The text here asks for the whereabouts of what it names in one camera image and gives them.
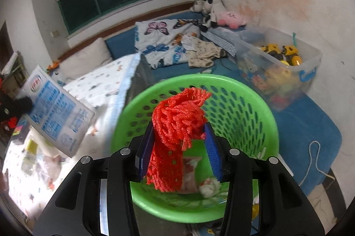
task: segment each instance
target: red net bag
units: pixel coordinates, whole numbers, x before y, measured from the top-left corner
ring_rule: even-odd
[[[192,139],[205,139],[207,122],[201,106],[211,93],[198,88],[161,101],[153,111],[155,143],[147,172],[147,183],[162,192],[179,191],[182,185],[182,151],[191,148]]]

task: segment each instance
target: butterfly blanket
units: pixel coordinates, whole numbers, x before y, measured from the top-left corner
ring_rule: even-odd
[[[199,36],[198,20],[155,20],[136,22],[135,48],[153,69],[186,63],[183,35]]]

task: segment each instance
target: silver screw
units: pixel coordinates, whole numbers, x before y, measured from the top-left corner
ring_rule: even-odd
[[[234,155],[234,156],[238,156],[240,154],[240,151],[238,149],[236,149],[236,148],[230,149],[229,152],[230,152],[231,155]]]
[[[269,162],[271,164],[277,164],[279,162],[279,160],[276,157],[270,157]]]
[[[122,148],[120,150],[121,155],[128,155],[131,152],[129,148]]]
[[[84,156],[84,157],[81,157],[80,161],[81,163],[83,164],[88,164],[90,162],[90,157],[89,156]]]

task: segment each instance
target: package with blue text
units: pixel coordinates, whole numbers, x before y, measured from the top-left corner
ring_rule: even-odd
[[[37,66],[19,93],[33,103],[26,115],[30,124],[64,154],[75,155],[94,112],[59,86]]]

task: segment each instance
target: pink butterfly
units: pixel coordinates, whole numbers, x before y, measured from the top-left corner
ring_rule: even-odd
[[[162,32],[164,35],[169,35],[169,32],[166,28],[166,23],[165,22],[151,22],[148,24],[148,29],[144,33],[145,35],[149,35],[151,32],[158,30]]]

